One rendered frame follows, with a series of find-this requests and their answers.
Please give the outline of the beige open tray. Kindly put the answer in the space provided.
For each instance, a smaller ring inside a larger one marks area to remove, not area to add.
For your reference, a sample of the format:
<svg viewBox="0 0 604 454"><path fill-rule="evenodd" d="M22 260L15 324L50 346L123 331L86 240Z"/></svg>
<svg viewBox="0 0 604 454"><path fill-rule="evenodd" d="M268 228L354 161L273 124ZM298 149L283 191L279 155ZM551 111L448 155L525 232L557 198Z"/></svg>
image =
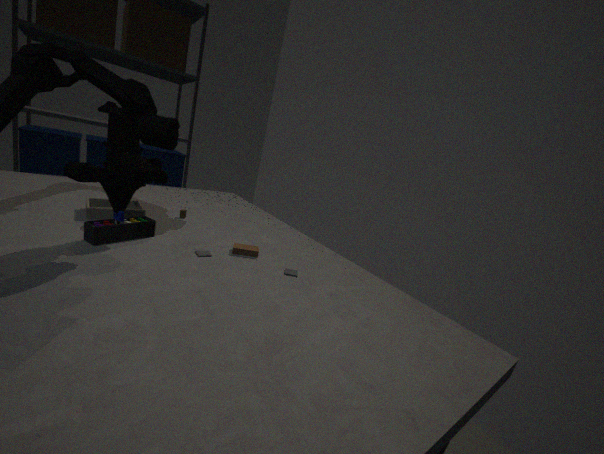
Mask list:
<svg viewBox="0 0 604 454"><path fill-rule="evenodd" d="M109 199L95 199L95 198L87 198L86 201L86 213L87 219L94 220L104 220L104 219L114 219L113 218L113 208ZM145 216L146 210L143 205L138 200L130 200L126 210L125 210L125 218L126 217L138 217Z"/></svg>

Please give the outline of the blue fuse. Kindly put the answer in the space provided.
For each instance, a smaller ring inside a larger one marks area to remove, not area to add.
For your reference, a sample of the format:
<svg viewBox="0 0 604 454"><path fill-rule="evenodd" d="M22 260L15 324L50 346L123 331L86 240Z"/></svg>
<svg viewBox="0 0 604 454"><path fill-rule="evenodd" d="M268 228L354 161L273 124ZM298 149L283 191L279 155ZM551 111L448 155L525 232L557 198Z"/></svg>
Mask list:
<svg viewBox="0 0 604 454"><path fill-rule="evenodd" d="M120 224L123 224L125 221L125 212L119 209L119 213L114 212L113 218L115 219L115 224L117 224L117 220L120 221Z"/></svg>

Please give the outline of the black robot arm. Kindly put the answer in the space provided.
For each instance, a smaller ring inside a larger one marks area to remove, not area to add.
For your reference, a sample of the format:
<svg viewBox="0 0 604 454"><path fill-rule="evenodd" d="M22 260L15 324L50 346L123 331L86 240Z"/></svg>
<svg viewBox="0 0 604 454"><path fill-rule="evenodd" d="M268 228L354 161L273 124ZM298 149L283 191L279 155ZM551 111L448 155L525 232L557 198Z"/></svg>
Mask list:
<svg viewBox="0 0 604 454"><path fill-rule="evenodd" d="M75 72L63 75L52 58L70 62ZM167 150L178 144L178 118L157 116L153 97L146 85L129 78L121 79L82 50L67 50L51 43L26 44L12 59L10 75L0 84L0 133L25 105L38 93L56 87L71 87L79 80L88 80L115 99L98 107L108 114L107 137L120 141L139 142ZM159 158L143 158L140 148L132 153L118 147L111 162L111 171L121 172L131 184L151 183L160 175Z"/></svg>

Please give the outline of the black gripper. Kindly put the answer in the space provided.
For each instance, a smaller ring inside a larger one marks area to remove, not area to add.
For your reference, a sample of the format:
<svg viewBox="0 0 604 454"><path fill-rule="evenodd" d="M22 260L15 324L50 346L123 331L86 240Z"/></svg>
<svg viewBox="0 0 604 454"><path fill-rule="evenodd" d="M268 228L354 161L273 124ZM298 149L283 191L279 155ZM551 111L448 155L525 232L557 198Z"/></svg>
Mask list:
<svg viewBox="0 0 604 454"><path fill-rule="evenodd" d="M104 141L103 146L107 147L106 161L103 161L103 166L106 168L100 168L89 162L67 162L64 166L64 175L78 182L99 182L114 212L119 213L119 209L125 212L134 192L145 184L131 184L121 172L111 171L111 162L118 147L124 147L125 152L132 153L134 148L139 148L139 142L120 141L107 137L107 142ZM166 172L161 170L160 175L155 176L153 181L167 183L167 177Z"/></svg>

